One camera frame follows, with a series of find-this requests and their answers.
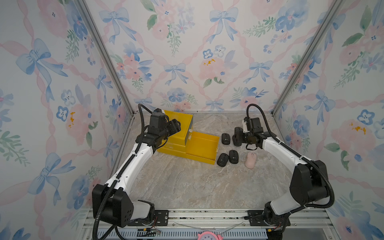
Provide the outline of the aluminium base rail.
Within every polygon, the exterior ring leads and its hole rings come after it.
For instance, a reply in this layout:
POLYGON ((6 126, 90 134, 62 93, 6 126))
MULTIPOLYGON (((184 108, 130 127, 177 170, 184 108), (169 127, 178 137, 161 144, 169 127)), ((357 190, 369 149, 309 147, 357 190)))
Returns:
POLYGON ((211 234, 225 240, 339 240, 336 228, 324 210, 304 210, 289 217, 285 231, 276 233, 273 226, 254 216, 260 209, 158 209, 155 221, 144 225, 130 223, 117 231, 100 223, 98 238, 108 240, 197 240, 211 234))

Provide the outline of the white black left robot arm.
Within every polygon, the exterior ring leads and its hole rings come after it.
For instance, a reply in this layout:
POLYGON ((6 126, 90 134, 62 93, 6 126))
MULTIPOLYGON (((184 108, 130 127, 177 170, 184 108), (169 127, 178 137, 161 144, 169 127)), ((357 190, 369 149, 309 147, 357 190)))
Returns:
POLYGON ((129 157, 118 171, 104 184, 92 191, 95 225, 105 222, 125 227, 130 223, 149 225, 154 221, 155 205, 146 201, 132 201, 129 197, 133 183, 146 162, 161 148, 163 141, 181 131, 176 119, 164 123, 155 121, 144 127, 137 136, 129 157))

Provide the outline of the pink round clock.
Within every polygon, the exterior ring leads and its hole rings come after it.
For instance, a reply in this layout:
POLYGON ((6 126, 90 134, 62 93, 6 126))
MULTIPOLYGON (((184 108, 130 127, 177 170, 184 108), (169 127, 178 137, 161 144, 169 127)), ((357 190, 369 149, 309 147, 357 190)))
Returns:
POLYGON ((213 232, 205 231, 198 234, 198 240, 223 240, 223 237, 213 232))

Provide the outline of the aluminium corner frame post right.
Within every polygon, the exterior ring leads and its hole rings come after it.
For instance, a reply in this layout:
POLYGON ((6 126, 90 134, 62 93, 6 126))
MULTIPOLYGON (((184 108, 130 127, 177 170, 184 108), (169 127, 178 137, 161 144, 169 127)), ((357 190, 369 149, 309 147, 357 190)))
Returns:
POLYGON ((315 51, 317 50, 321 40, 326 36, 328 29, 331 27, 343 4, 344 1, 342 0, 331 1, 331 5, 323 18, 323 22, 319 24, 318 28, 316 29, 312 41, 309 43, 301 60, 299 61, 297 69, 294 70, 291 78, 288 80, 287 85, 283 89, 282 94, 278 98, 277 103, 271 111, 273 117, 278 115, 278 111, 282 108, 284 100, 289 95, 292 87, 295 85, 295 82, 304 71, 304 68, 307 66, 312 56, 315 54, 315 51))

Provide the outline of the aluminium corner frame post left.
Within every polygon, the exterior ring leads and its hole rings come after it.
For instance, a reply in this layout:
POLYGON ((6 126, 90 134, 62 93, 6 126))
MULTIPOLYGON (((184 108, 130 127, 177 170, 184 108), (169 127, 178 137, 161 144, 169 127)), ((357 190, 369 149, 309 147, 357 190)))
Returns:
POLYGON ((129 112, 129 116, 132 117, 134 115, 134 110, 129 102, 128 96, 125 92, 123 84, 121 83, 115 67, 113 66, 112 60, 108 54, 107 48, 103 42, 100 31, 98 30, 96 23, 92 17, 92 14, 88 8, 86 1, 83 0, 74 0, 76 7, 79 9, 79 12, 84 19, 86 27, 90 30, 91 37, 94 39, 96 48, 101 55, 101 59, 106 66, 109 74, 112 77, 112 81, 115 84, 118 93, 120 94, 123 105, 129 112))

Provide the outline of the black computer mouse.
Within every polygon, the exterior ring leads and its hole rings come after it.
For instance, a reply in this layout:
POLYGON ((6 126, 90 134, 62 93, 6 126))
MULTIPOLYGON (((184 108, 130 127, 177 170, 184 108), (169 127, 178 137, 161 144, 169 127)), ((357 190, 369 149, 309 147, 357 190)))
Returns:
POLYGON ((217 159, 217 165, 220 167, 225 167, 229 161, 230 157, 226 153, 221 153, 217 159))
POLYGON ((239 154, 236 150, 230 150, 229 161, 231 164, 239 163, 239 154))
POLYGON ((223 145, 231 144, 231 136, 228 133, 223 133, 221 136, 221 142, 223 145))

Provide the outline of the pink computer mouse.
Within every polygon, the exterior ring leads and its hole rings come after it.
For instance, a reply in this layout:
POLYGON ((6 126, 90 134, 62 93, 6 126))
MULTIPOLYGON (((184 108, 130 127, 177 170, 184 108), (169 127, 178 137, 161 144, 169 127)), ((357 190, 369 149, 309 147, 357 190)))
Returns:
POLYGON ((257 160, 258 160, 258 156, 257 156, 257 154, 255 154, 255 153, 251 153, 251 152, 247 153, 246 161, 245 161, 245 166, 246 166, 246 168, 248 168, 248 169, 254 169, 257 160))

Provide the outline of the aluminium corner frame post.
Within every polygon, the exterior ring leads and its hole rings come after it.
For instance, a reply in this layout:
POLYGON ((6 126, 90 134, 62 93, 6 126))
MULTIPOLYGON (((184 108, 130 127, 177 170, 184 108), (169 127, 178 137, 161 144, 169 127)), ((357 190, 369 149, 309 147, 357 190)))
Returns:
POLYGON ((86 27, 90 30, 91 37, 94 39, 96 48, 101 55, 101 59, 106 66, 109 74, 112 77, 112 81, 115 84, 118 93, 120 94, 123 105, 129 112, 129 116, 132 117, 134 115, 134 110, 129 102, 128 96, 125 92, 123 84, 121 83, 115 67, 113 66, 112 60, 108 54, 107 48, 103 42, 100 31, 98 30, 96 23, 92 17, 92 14, 88 8, 86 1, 83 0, 74 0, 76 7, 79 9, 79 12, 84 19, 86 27))
POLYGON ((319 24, 318 28, 316 29, 312 41, 309 43, 301 60, 299 61, 297 69, 294 70, 291 78, 288 80, 287 85, 283 89, 282 94, 278 98, 277 103, 271 111, 273 117, 278 115, 278 111, 282 108, 284 100, 289 95, 292 87, 295 85, 295 82, 304 71, 304 68, 307 66, 312 56, 315 54, 315 51, 317 50, 321 40, 326 36, 328 29, 331 27, 343 4, 344 1, 342 0, 331 1, 331 5, 323 18, 323 22, 319 24))

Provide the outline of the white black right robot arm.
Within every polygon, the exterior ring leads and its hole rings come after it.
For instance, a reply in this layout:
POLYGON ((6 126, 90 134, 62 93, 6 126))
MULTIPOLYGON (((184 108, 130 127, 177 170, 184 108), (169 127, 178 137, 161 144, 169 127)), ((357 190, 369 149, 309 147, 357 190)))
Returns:
POLYGON ((232 137, 235 146, 255 145, 277 158, 291 172, 289 190, 281 197, 265 204, 262 216, 257 217, 274 226, 305 208, 327 209, 335 202, 335 193, 322 161, 312 161, 286 145, 270 132, 245 132, 236 127, 232 137))

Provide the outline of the yellow drawer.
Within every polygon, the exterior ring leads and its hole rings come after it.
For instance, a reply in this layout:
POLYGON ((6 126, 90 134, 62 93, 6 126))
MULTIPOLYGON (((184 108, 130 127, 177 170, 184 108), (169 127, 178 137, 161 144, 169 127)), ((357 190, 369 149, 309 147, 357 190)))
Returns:
POLYGON ((186 159, 214 165, 220 137, 192 132, 186 144, 186 159))

